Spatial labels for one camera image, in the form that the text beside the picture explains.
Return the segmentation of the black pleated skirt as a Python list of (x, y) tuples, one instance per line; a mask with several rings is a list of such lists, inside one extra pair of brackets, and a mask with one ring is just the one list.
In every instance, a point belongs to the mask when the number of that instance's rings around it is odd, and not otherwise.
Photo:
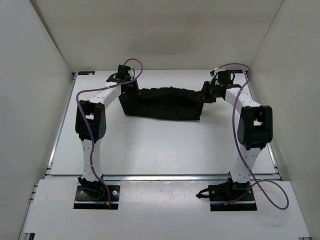
[(127, 116), (167, 121), (199, 121), (204, 102), (199, 91), (175, 88), (143, 88), (119, 96)]

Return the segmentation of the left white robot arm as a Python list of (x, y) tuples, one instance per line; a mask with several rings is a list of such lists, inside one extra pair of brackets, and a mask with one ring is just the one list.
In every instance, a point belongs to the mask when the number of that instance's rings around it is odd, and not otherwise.
[(135, 70), (127, 65), (119, 65), (104, 87), (82, 90), (76, 94), (75, 131), (81, 141), (84, 165), (83, 175), (78, 181), (93, 199), (101, 198), (105, 192), (100, 145), (107, 132), (106, 109), (121, 95), (122, 86), (135, 81)]

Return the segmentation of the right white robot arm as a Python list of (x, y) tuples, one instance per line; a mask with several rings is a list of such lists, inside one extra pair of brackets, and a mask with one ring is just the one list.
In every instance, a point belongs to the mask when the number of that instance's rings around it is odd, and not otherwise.
[(222, 98), (232, 105), (232, 132), (238, 156), (224, 195), (236, 200), (243, 192), (240, 184), (247, 185), (253, 178), (252, 169), (258, 156), (273, 139), (273, 110), (243, 92), (245, 85), (234, 83), (236, 76), (232, 71), (214, 69), (210, 75), (211, 81), (203, 86), (204, 102), (213, 103)]

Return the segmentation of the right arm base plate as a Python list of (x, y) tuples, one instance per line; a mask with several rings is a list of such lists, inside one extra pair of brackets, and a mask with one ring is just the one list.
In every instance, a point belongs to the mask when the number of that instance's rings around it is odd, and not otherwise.
[(208, 185), (195, 196), (198, 199), (209, 199), (211, 212), (257, 211), (251, 188), (249, 182), (238, 183), (228, 180), (221, 184)]

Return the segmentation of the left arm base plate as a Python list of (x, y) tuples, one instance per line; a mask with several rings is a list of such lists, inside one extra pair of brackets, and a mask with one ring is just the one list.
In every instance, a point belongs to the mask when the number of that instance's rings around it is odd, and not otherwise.
[(98, 196), (87, 194), (79, 184), (76, 189), (73, 208), (82, 210), (117, 210), (120, 200), (120, 185), (108, 185), (110, 202), (107, 193), (103, 190)]

